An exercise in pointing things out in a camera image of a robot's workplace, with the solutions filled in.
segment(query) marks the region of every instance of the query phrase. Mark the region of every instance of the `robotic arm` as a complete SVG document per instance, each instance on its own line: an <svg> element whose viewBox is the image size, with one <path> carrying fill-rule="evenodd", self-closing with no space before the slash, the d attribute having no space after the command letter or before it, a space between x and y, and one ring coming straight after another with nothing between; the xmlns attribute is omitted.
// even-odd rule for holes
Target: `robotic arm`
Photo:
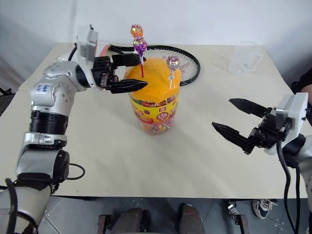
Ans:
<svg viewBox="0 0 312 234"><path fill-rule="evenodd" d="M16 224L9 215L14 196L12 190L6 189L0 193L0 233L37 233L50 195L67 179L70 160L62 148L66 146L65 132L76 92L92 87L126 93L147 85L135 79L119 81L115 75L118 66L140 64L138 55L114 55L113 62L109 57L95 58L97 33L91 28L83 29L79 35L80 64L51 64L30 91L31 123L24 134L13 189L17 196Z"/></svg>
<svg viewBox="0 0 312 234"><path fill-rule="evenodd" d="M284 204L287 215L287 193L290 184L290 173L287 166L297 170L297 195L299 191L300 174L302 175L310 210L310 233L312 233L312 136L304 137L300 134L303 121L306 120L308 94L297 93L285 95L277 107L265 108L246 99L229 100L239 110L263 118L257 128L254 128L248 138L239 134L233 128L219 123L212 123L214 128L228 141L242 148L244 153L250 154L254 147L264 148L267 154L278 154L279 160L286 173ZM295 233L298 233L299 218L297 218Z"/></svg>

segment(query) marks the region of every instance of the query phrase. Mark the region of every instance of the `jar label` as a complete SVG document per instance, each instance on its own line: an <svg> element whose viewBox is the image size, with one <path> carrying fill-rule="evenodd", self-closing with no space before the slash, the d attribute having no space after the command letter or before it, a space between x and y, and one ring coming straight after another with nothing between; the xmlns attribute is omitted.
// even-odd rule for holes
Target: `jar label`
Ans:
<svg viewBox="0 0 312 234"><path fill-rule="evenodd" d="M149 107L148 102L145 104L144 101L135 101L132 98L130 102L138 119L149 124L160 124L168 121L175 115L178 97L169 104L159 107Z"/></svg>

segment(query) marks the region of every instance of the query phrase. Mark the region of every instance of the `plastic jar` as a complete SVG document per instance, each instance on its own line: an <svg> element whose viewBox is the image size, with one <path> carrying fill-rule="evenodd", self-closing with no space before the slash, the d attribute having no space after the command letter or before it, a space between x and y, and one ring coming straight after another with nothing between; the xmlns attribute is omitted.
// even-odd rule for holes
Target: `plastic jar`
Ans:
<svg viewBox="0 0 312 234"><path fill-rule="evenodd" d="M150 134L159 134L171 128L176 114L181 71L174 71L170 88L170 69L161 58L148 58L144 62L144 77L140 65L125 74L125 79L148 82L141 90L129 94L130 102L142 129Z"/></svg>

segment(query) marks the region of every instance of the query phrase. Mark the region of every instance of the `white wall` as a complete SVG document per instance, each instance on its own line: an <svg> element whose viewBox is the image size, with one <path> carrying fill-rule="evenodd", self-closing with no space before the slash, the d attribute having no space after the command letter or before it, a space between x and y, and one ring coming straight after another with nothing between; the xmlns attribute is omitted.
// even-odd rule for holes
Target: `white wall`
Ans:
<svg viewBox="0 0 312 234"><path fill-rule="evenodd" d="M133 23L148 43L255 41L291 83L312 66L311 12L311 0L0 0L0 86L17 87L57 41L90 23L109 42L131 43Z"/></svg>

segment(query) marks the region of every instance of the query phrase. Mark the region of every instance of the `sneaker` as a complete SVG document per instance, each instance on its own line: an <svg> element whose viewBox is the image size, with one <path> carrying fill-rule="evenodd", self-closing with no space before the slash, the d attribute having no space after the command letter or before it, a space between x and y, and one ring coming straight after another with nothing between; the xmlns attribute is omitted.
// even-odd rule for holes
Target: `sneaker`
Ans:
<svg viewBox="0 0 312 234"><path fill-rule="evenodd" d="M278 205L275 199L254 200L252 204L254 214L261 219L265 219L268 216L270 210L272 210L273 205Z"/></svg>

